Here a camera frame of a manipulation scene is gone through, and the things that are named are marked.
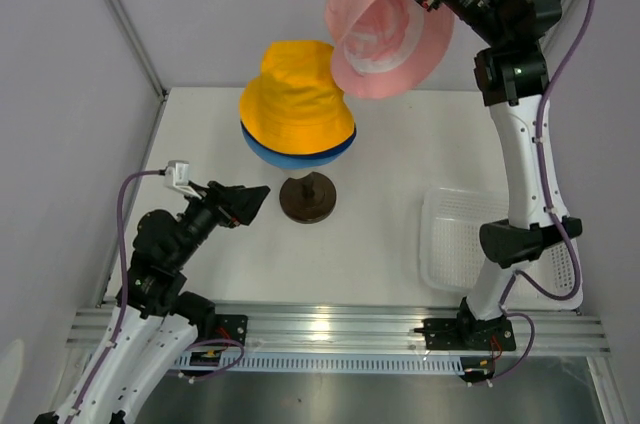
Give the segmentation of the mannequin head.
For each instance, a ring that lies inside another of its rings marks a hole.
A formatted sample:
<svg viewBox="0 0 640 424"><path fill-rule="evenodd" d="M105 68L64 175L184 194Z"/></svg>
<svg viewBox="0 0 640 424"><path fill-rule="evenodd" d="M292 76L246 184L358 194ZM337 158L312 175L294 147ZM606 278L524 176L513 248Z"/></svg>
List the mannequin head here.
<svg viewBox="0 0 640 424"><path fill-rule="evenodd" d="M337 203L333 181L313 171L301 178L287 178L279 191L284 214L300 224L314 224L326 219Z"/></svg>

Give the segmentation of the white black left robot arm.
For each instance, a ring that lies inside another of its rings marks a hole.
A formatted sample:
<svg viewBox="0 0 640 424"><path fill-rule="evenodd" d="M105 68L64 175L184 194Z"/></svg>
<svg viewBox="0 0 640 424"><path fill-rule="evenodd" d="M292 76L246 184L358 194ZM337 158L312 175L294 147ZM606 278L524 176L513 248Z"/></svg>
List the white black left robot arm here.
<svg viewBox="0 0 640 424"><path fill-rule="evenodd" d="M246 318L218 315L215 303L184 291L182 270L215 228L250 225L269 192L189 183L183 213L146 213L133 251L120 254L122 286L103 338L68 397L37 422L133 423L185 351L212 346L243 356L234 329L244 329Z"/></svg>

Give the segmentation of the dark blue bucket hat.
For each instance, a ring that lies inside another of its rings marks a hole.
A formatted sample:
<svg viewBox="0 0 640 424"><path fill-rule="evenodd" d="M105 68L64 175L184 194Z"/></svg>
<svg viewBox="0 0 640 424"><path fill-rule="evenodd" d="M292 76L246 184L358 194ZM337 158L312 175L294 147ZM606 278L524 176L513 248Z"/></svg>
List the dark blue bucket hat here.
<svg viewBox="0 0 640 424"><path fill-rule="evenodd" d="M331 149L348 139L357 126L353 118L329 119L321 123L241 120L260 144L279 153L304 155Z"/></svg>

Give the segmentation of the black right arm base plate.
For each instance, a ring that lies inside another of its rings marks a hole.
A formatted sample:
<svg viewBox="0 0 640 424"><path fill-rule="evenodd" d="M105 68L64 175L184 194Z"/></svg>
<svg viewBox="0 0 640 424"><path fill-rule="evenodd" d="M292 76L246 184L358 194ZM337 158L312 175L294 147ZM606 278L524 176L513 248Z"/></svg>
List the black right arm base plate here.
<svg viewBox="0 0 640 424"><path fill-rule="evenodd" d="M489 321L427 318L413 332L424 338L428 350L489 352L492 343L498 344L498 350L516 350L512 324L505 317Z"/></svg>

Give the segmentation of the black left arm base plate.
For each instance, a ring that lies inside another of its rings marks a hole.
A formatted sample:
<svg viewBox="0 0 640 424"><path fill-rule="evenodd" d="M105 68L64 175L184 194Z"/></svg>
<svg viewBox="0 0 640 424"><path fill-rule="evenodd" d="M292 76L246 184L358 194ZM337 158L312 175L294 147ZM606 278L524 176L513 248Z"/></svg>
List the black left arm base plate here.
<svg viewBox="0 0 640 424"><path fill-rule="evenodd" d="M242 314L213 313L199 327L200 340L227 339L245 344L249 318Z"/></svg>

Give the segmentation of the light blue bucket hat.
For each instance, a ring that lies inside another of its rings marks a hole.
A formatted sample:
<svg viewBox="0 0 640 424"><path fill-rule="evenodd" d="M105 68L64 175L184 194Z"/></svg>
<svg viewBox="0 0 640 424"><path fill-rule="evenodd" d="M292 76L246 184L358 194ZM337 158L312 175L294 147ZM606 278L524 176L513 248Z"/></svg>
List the light blue bucket hat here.
<svg viewBox="0 0 640 424"><path fill-rule="evenodd" d="M260 144L245 128L242 135L251 151L269 165L285 170L306 169L329 164L340 157L354 142L357 131L339 145L314 154L293 155L275 152Z"/></svg>

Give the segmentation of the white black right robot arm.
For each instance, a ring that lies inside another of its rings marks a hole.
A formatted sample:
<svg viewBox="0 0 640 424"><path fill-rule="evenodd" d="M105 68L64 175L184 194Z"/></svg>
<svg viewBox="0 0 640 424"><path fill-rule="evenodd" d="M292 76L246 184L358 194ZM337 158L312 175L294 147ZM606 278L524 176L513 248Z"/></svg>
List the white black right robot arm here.
<svg viewBox="0 0 640 424"><path fill-rule="evenodd" d="M507 176L505 219L485 223L485 262L453 318L424 320L430 350L516 348L504 303L518 275L543 253L582 233L560 196L549 142L550 87L540 40L562 16L562 0L414 0L426 11L447 6L487 48L475 57L475 79L499 136Z"/></svg>

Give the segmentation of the yellow bucket hat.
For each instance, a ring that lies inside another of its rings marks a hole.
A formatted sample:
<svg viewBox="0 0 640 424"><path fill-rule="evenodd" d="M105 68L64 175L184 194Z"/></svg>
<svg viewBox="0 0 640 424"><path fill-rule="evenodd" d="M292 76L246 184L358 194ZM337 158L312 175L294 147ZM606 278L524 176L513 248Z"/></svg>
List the yellow bucket hat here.
<svg viewBox="0 0 640 424"><path fill-rule="evenodd" d="M239 99L249 121L321 123L353 118L331 74L334 47L316 40L276 41Z"/></svg>

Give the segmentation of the pink bucket hat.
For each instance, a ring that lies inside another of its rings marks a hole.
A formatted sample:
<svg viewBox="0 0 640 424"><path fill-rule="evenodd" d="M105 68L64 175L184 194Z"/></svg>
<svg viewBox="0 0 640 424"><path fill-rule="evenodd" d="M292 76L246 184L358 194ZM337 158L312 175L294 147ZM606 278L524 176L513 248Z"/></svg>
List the pink bucket hat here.
<svg viewBox="0 0 640 424"><path fill-rule="evenodd" d="M384 99L423 82L451 42L455 16L427 11L413 0L326 0L334 42L331 73L346 94Z"/></svg>

